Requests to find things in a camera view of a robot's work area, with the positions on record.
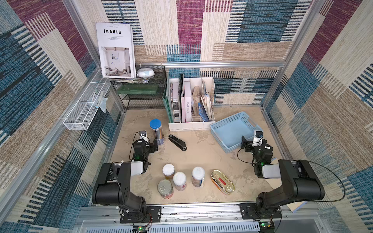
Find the stapler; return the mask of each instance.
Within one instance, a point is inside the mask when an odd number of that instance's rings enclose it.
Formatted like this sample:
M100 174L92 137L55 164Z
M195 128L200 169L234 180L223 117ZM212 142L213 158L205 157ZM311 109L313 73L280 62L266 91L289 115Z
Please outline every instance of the stapler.
M170 134L168 136L168 139L174 143L177 147L179 147L182 151L186 151L187 150L187 146L185 145L185 142L181 139L178 139L177 137L173 136L172 134Z

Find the green tray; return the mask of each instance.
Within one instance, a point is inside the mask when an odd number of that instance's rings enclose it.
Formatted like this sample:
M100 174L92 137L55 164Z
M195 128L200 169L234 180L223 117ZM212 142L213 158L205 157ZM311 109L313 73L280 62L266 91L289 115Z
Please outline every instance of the green tray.
M156 94L157 84L124 84L118 90L117 94Z

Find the tin can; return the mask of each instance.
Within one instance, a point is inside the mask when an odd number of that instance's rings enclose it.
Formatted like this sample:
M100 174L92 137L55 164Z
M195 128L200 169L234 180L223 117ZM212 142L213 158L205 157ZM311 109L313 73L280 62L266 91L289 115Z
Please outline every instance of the tin can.
M175 189L178 191L183 191L187 186L187 176L184 172L176 172L172 180L175 184Z
M225 195L229 195L235 190L234 184L219 170L212 171L211 180Z
M163 179L158 183L158 192L164 199L170 199L173 195L173 187L169 180Z
M170 180L175 175L175 167L172 164L167 163L166 165L163 166L162 172L164 174L164 177Z
M202 167L195 167L192 171L192 184L195 187L201 187L205 179L205 170Z

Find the jar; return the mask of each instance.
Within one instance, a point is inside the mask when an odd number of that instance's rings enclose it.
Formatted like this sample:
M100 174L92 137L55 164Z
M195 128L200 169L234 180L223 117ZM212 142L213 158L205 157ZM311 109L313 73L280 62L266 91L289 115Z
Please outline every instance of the jar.
M149 123L151 129L153 130L153 135L154 138L157 141L158 145L163 145L164 144L164 135L163 135L163 130L162 130L162 124L159 119L153 119Z
M164 199L170 199L173 195L173 187L169 180L163 179L158 183L158 192Z
M202 167L195 167L192 171L192 184L195 187L201 187L205 179L205 170Z
M164 177L170 180L175 174L175 167L172 164L168 163L163 166L162 172L164 174Z
M173 182L175 184L175 189L183 191L187 186L187 176L184 172L176 172L173 176Z

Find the pencil cup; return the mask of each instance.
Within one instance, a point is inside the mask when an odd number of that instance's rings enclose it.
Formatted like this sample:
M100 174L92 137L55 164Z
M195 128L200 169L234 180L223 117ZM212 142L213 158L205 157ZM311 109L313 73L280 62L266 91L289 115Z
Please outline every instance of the pencil cup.
M154 119L150 121L150 127L153 130L154 138L157 141L158 145L163 145L164 143L164 136L162 130L162 124L159 119Z

